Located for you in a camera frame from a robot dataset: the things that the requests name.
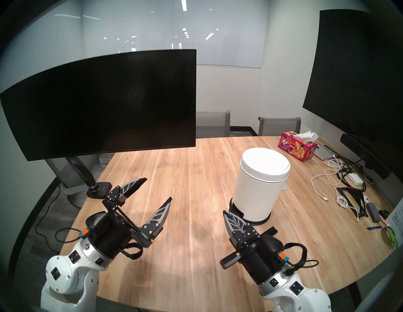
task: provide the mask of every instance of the black monitor screen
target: black monitor screen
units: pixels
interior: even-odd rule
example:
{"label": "black monitor screen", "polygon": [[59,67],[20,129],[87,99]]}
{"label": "black monitor screen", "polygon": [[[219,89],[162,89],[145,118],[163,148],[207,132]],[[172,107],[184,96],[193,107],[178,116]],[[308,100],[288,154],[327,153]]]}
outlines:
{"label": "black monitor screen", "polygon": [[191,147],[196,50],[76,61],[24,79],[0,99],[27,160]]}
{"label": "black monitor screen", "polygon": [[320,11],[303,107],[353,136],[403,181],[403,57],[367,12]]}

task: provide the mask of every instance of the trash can lid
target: trash can lid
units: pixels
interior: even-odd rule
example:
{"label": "trash can lid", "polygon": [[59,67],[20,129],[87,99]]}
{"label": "trash can lid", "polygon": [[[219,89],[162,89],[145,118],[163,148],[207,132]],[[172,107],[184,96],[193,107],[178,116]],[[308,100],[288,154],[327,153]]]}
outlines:
{"label": "trash can lid", "polygon": [[290,162],[284,155],[263,147],[246,150],[241,165],[249,175],[266,182],[283,181],[290,171]]}

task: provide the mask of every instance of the black square port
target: black square port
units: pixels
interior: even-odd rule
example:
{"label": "black square port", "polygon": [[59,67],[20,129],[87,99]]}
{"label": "black square port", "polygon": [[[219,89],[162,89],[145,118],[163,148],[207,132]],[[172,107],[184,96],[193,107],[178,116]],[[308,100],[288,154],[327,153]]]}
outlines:
{"label": "black square port", "polygon": [[276,279],[272,279],[271,281],[269,281],[269,284],[270,284],[272,287],[275,287],[275,286],[278,284],[278,281],[277,281]]}
{"label": "black square port", "polygon": [[60,277],[60,272],[56,267],[54,267],[54,269],[50,273],[52,274],[55,281]]}
{"label": "black square port", "polygon": [[104,262],[104,261],[103,261],[101,258],[98,258],[98,259],[95,261],[95,264],[101,265],[103,262]]}
{"label": "black square port", "polygon": [[80,260],[80,255],[78,254],[77,250],[74,250],[70,255],[69,259],[71,263],[75,264],[78,260]]}
{"label": "black square port", "polygon": [[299,293],[303,290],[303,286],[300,283],[295,282],[293,285],[291,285],[290,289],[294,294],[299,295]]}

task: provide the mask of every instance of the ceiling light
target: ceiling light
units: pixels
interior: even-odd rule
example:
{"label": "ceiling light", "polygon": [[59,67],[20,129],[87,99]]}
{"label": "ceiling light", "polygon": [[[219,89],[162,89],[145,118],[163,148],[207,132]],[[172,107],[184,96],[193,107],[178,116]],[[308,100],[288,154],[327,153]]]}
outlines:
{"label": "ceiling light", "polygon": [[89,18],[89,19],[98,19],[98,18],[96,18],[96,17],[92,17],[92,16],[88,16],[88,15],[83,15],[84,17],[87,17],[87,18]]}
{"label": "ceiling light", "polygon": [[73,17],[75,19],[80,19],[81,17],[75,15],[68,15],[68,14],[55,14],[55,16],[65,16],[65,17]]}

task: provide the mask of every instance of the blue pen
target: blue pen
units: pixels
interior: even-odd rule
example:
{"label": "blue pen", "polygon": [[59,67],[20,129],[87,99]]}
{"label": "blue pen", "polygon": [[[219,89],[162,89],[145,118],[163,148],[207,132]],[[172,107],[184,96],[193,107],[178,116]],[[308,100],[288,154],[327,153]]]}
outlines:
{"label": "blue pen", "polygon": [[381,228],[382,228],[382,226],[379,225],[379,226],[370,226],[370,227],[368,227],[367,229],[368,229],[368,230],[372,230],[372,229],[381,229]]}

